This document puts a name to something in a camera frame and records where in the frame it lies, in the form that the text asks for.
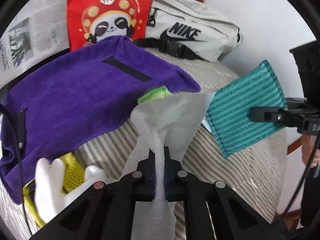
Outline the person's hand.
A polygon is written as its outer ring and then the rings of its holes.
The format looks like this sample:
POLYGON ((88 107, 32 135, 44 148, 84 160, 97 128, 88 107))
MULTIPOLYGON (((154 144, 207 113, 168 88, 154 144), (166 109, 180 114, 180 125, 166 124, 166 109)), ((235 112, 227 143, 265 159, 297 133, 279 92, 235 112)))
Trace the person's hand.
MULTIPOLYGON (((316 136, 304 134, 302 135, 301 142, 302 142, 302 161, 306 166, 308 164, 313 148, 315 146, 316 136)), ((319 150, 316 151, 314 158, 310 164, 310 167, 314 168, 317 166, 318 163, 319 163, 319 150)))

